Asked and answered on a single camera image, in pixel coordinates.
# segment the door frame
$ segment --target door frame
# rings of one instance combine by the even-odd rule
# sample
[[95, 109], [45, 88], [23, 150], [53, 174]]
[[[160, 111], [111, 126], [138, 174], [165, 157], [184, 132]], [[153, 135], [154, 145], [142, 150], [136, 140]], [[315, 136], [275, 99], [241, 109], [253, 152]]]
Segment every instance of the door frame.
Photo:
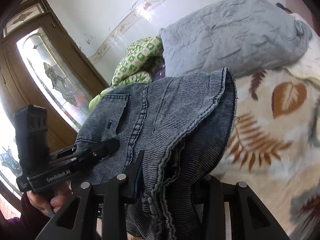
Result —
[[[44, 5], [45, 12], [44, 14], [50, 14], [52, 18], [55, 20], [56, 24], [62, 31], [62, 35], [64, 38], [66, 38], [71, 46], [74, 48], [76, 53], [79, 55], [79, 57], [86, 63], [86, 65], [89, 67], [89, 70], [92, 72], [94, 76], [97, 77], [97, 80], [101, 82], [101, 85], [105, 88], [109, 87], [108, 83], [102, 78], [102, 76], [98, 73], [98, 71], [94, 68], [93, 64], [88, 60], [88, 58], [81, 52], [79, 47], [76, 45], [76, 43], [73, 41], [73, 39], [69, 36], [68, 32], [65, 30], [63, 25], [61, 24], [58, 17], [55, 15], [54, 11], [50, 7], [47, 0], [27, 0], [24, 3], [20, 4], [15, 11], [12, 12], [12, 16], [20, 13], [21, 11], [25, 10], [26, 8], [29, 8], [32, 5], [35, 5], [37, 3], [41, 2]], [[42, 16], [43, 14], [39, 14], [35, 16], [32, 20]], [[25, 23], [22, 23], [17, 27], [17, 29], [23, 27], [24, 25], [29, 24], [29, 21], [26, 21]], [[6, 39], [9, 38], [12, 33], [9, 33], [6, 37], [3, 37], [2, 33], [0, 33], [0, 103], [3, 105], [4, 110], [11, 121], [13, 123], [13, 113], [20, 109], [22, 106], [25, 106], [28, 104], [28, 101], [26, 100], [25, 96], [23, 95], [22, 91], [19, 91], [19, 87], [15, 88], [17, 90], [15, 97], [16, 99], [12, 98], [12, 95], [10, 94], [7, 85], [9, 85], [10, 82], [7, 82], [5, 71], [10, 68], [9, 63], [6, 60], [5, 51], [2, 46], [3, 42], [6, 42]]]
[[[49, 18], [49, 21], [45, 23], [44, 18]], [[9, 51], [5, 55], [5, 60], [7, 62], [7, 66], [2, 66], [1, 71], [5, 76], [6, 85], [10, 89], [10, 91], [18, 90], [19, 94], [25, 99], [24, 103], [26, 104], [35, 104], [37, 106], [41, 106], [47, 109], [47, 143], [51, 152], [62, 149], [66, 146], [70, 145], [70, 142], [74, 142], [76, 139], [76, 132], [73, 130], [69, 124], [56, 112], [54, 107], [50, 104], [50, 102], [46, 99], [44, 94], [39, 90], [35, 81], [32, 79], [32, 76], [28, 72], [25, 64], [22, 60], [22, 57], [19, 53], [18, 47], [16, 46], [16, 42], [25, 36], [24, 33], [30, 33], [34, 29], [41, 27], [46, 32], [46, 26], [51, 23], [52, 17], [48, 12], [42, 13], [37, 17], [34, 17], [31, 22], [28, 22], [27, 25], [23, 25], [20, 28], [15, 29], [12, 33], [8, 35], [8, 38], [3, 42], [2, 48], [4, 51]], [[65, 62], [68, 62], [64, 55], [61, 53], [60, 56]], [[11, 93], [14, 95], [14, 100], [16, 104], [22, 103], [20, 102], [17, 93]]]
[[58, 26], [60, 27], [60, 29], [62, 30], [64, 36], [70, 41], [70, 43], [72, 44], [72, 46], [75, 48], [75, 50], [77, 51], [77, 53], [79, 54], [79, 56], [84, 60], [84, 62], [90, 67], [91, 71], [95, 74], [95, 76], [97, 76], [97, 78], [105, 85], [105, 87], [109, 87], [109, 84], [103, 79], [103, 77], [99, 74], [99, 72], [95, 69], [95, 67], [93, 66], [93, 64], [90, 62], [90, 60], [88, 60], [88, 58], [82, 53], [82, 51], [79, 49], [79, 47], [77, 46], [77, 44], [75, 43], [75, 41], [70, 37], [70, 35], [68, 34], [67, 30], [63, 27], [63, 25], [61, 24], [60, 20], [58, 19], [58, 17], [55, 15], [54, 11], [51, 9], [49, 3], [47, 2], [47, 0], [27, 0], [24, 3], [20, 4], [17, 9], [12, 13], [12, 15], [16, 15], [19, 12], [27, 9], [28, 7], [37, 4], [39, 2], [42, 2], [44, 7], [47, 9], [47, 12], [49, 12], [52, 17], [54, 18], [54, 20], [58, 23]]

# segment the glass panel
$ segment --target glass panel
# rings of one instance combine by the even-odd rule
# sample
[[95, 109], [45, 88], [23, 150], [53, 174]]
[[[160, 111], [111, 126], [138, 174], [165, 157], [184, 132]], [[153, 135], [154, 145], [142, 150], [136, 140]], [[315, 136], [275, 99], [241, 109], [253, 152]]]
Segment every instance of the glass panel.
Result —
[[42, 28], [23, 37], [17, 46], [41, 92], [78, 132], [89, 115], [92, 97], [72, 74]]
[[21, 198], [22, 193], [16, 184], [17, 176], [22, 173], [15, 143], [16, 132], [2, 105], [0, 105], [0, 127], [2, 127], [0, 129], [0, 180]]
[[39, 2], [29, 7], [28, 9], [25, 9], [24, 11], [20, 12], [16, 16], [12, 17], [3, 29], [3, 37], [7, 36], [19, 25], [23, 24], [24, 22], [32, 19], [33, 17], [41, 13], [44, 13], [44, 7], [42, 5], [42, 2]]

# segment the wooden door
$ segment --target wooden door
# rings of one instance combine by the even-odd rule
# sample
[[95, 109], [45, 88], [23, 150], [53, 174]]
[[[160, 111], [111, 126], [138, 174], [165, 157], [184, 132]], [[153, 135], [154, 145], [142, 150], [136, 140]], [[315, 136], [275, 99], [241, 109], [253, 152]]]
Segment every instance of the wooden door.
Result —
[[[55, 49], [54, 55], [59, 56], [57, 61], [61, 59], [60, 62], [62, 62], [63, 67], [70, 72], [69, 75], [73, 75], [81, 86], [83, 86], [82, 90], [86, 91], [84, 92], [86, 98], [89, 97], [89, 95], [94, 97], [99, 94], [101, 90], [105, 88], [105, 85], [88, 67], [79, 55], [79, 52], [60, 29], [58, 23], [48, 12], [19, 27], [2, 40], [0, 66], [5, 87], [2, 84], [0, 89], [4, 108], [9, 118], [13, 120], [13, 113], [27, 104], [45, 107], [48, 111], [48, 146], [50, 151], [55, 151], [73, 144], [76, 139], [76, 131], [71, 128], [66, 122], [66, 119], [58, 113], [59, 109], [57, 110], [57, 107], [53, 107], [48, 97], [40, 90], [39, 84], [37, 85], [34, 77], [31, 76], [30, 70], [27, 69], [26, 62], [24, 61], [25, 59], [22, 58], [17, 46], [18, 41], [21, 41], [21, 39], [26, 36], [29, 37], [28, 35], [39, 29], [48, 38], [45, 43], [52, 45], [53, 49]], [[60, 78], [59, 91], [61, 91], [61, 89], [66, 86], [65, 78], [63, 80], [60, 76], [58, 78]]]

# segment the person's sleeve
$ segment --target person's sleeve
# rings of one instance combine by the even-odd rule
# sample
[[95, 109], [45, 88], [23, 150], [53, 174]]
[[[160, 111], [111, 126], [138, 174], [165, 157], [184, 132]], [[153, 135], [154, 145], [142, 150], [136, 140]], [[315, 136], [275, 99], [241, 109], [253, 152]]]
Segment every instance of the person's sleeve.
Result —
[[31, 205], [27, 194], [24, 193], [21, 198], [21, 217], [6, 220], [0, 213], [0, 220], [6, 240], [34, 240], [49, 221], [49, 217]]

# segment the finger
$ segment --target finger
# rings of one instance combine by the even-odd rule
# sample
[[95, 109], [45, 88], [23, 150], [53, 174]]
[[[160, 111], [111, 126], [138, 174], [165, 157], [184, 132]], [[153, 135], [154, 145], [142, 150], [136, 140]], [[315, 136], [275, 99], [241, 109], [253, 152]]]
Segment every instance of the finger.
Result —
[[56, 196], [50, 201], [50, 204], [53, 207], [61, 207], [66, 202], [67, 198], [68, 196], [65, 195]]
[[55, 207], [55, 208], [53, 208], [53, 212], [54, 212], [54, 213], [57, 213], [60, 208], [61, 208], [61, 207]]
[[39, 210], [50, 209], [49, 202], [43, 196], [41, 196], [39, 193], [36, 193], [34, 191], [28, 191], [27, 195], [30, 200], [30, 203], [35, 208], [37, 208]]

